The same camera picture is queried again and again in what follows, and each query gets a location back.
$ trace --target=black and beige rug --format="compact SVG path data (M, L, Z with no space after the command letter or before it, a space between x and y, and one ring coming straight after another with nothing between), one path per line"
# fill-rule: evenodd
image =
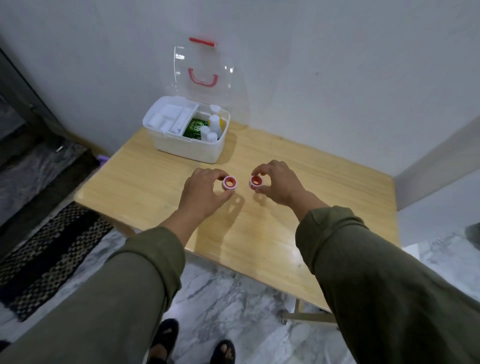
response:
M70 203L0 263L0 302L25 321L112 228L98 213Z

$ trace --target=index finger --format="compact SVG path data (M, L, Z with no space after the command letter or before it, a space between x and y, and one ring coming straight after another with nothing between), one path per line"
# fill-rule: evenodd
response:
M215 168L210 172L210 175L212 176L212 180L220 180L222 181L225 177L228 176L228 173L225 172L224 170Z
M257 174L261 174L262 176L266 174L270 175L271 171L272 171L272 165L264 163L253 170L252 176L256 176Z

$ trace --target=footwear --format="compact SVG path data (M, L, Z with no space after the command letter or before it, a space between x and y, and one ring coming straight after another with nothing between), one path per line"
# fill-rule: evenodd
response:
M225 351L222 350L222 346L226 345L227 349ZM230 357L227 358L226 353L230 349ZM213 350L212 358L210 359L210 364L235 364L235 346L233 346L233 342L230 340L222 340L220 341L215 350Z
M158 330L153 338L152 345L150 345L150 349L158 344L162 345L167 351L166 359L168 359L173 351L173 348L175 347L175 343L177 342L179 329L179 322L174 318L167 318L166 320L162 321L158 326ZM151 361L156 362L157 360L154 359L158 358L152 357Z

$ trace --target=wall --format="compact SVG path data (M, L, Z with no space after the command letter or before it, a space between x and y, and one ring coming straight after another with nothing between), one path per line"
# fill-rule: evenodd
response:
M480 170L398 212L403 246L419 243L480 221Z
M0 0L0 45L114 152L166 90L173 34L236 61L233 115L397 175L480 114L480 2Z
M395 177L397 208L401 210L479 168L477 117Z

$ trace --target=sleeve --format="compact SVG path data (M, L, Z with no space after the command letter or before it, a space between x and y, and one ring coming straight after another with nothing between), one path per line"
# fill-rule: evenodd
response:
M185 252L157 227L104 266L0 355L0 363L141 363L180 289Z
M310 211L296 244L358 363L479 362L480 304L350 209Z

